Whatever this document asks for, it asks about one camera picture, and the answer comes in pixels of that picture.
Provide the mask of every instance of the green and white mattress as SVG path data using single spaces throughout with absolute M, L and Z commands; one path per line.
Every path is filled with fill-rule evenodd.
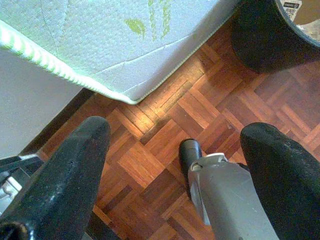
M 239 0 L 1 0 L 0 47 L 67 81 L 136 104 Z

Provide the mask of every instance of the green leaf pattern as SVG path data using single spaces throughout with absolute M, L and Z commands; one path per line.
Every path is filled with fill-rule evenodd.
M 146 26 L 144 23 L 138 18 L 127 18 L 124 20 L 125 24 L 136 34 L 141 35 L 142 38 L 145 37 L 146 34 Z
M 171 20 L 171 1 L 172 0 L 159 0 L 162 5 L 162 26 L 163 32 L 161 38 L 163 39 L 170 32 Z M 155 18 L 155 0 L 148 0 L 149 20 L 152 34 L 152 41 L 157 39 L 156 18 Z M 137 35 L 142 36 L 144 39 L 146 35 L 146 26 L 141 19 L 127 18 L 124 20 L 125 24 Z

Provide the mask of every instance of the wood tile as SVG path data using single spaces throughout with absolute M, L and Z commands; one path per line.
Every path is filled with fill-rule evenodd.
M 234 54 L 231 22 L 144 101 L 126 105 L 96 93 L 41 149 L 49 158 L 84 119 L 107 119 L 111 144 L 93 211 L 121 239 L 214 239 L 186 192 L 184 139 L 198 140 L 203 155 L 224 152 L 246 164 L 240 132 L 266 122 L 320 159 L 320 61 L 257 74 Z
M 146 188 L 165 168 L 140 142 L 130 148 L 118 163 L 143 188 Z
M 150 152 L 167 166 L 178 156 L 178 147 L 189 136 L 172 119 L 145 145 Z
M 177 235 L 177 232 L 170 227 L 167 223 L 163 224 L 152 236 L 149 240 L 163 240 L 163 239 L 172 239 Z

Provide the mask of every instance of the wooden floor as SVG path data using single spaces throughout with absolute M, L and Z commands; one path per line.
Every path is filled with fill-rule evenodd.
M 42 148 L 51 156 L 89 116 L 105 117 L 112 140 L 94 212 L 122 239 L 209 240 L 188 199 L 179 143 L 245 163 L 241 129 L 275 125 L 320 159 L 320 62 L 256 74 L 235 56 L 227 22 L 138 105 L 91 97 Z

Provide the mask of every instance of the black rubber tip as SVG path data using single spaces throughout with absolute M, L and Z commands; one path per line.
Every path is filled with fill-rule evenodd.
M 197 161 L 202 157 L 201 147 L 199 143 L 194 139 L 186 139 L 180 143 L 179 147 L 179 159 L 181 164 L 182 173 L 185 178 L 185 183 L 187 187 L 187 193 L 189 198 L 190 195 L 190 187 L 188 181 L 188 170 L 191 164 Z

